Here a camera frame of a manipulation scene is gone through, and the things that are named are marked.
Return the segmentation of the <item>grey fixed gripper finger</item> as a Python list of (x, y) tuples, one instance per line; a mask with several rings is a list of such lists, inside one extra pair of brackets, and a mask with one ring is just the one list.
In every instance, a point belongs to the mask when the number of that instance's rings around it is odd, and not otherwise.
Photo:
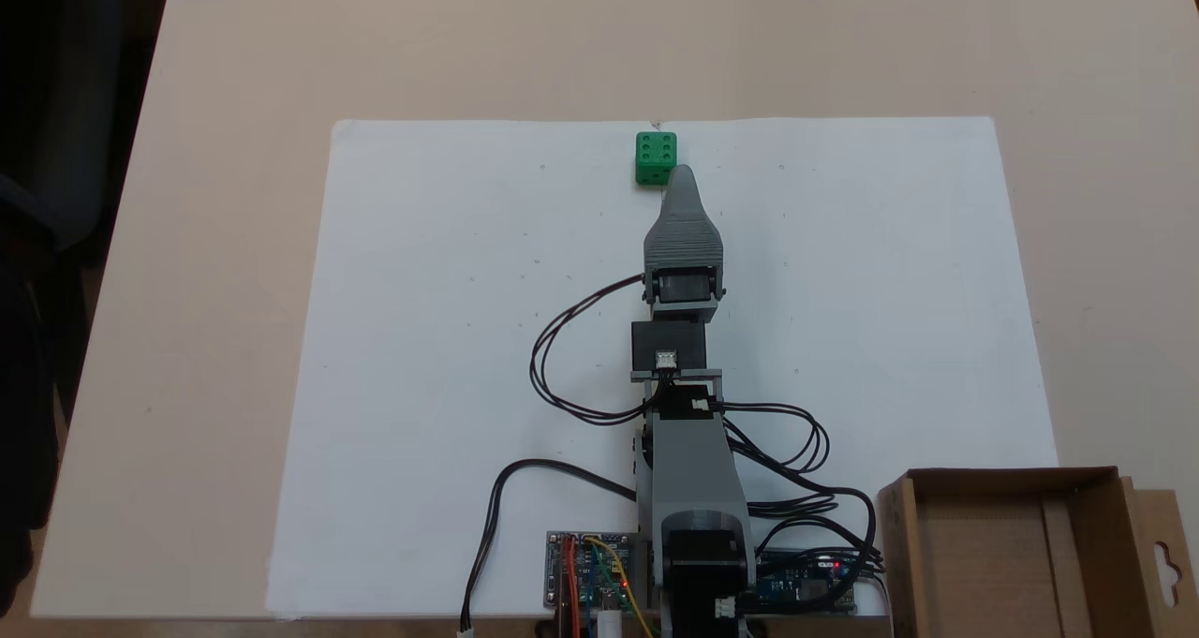
[(644, 240), (646, 267), (722, 267), (721, 233), (703, 207), (689, 165), (673, 168), (655, 221)]

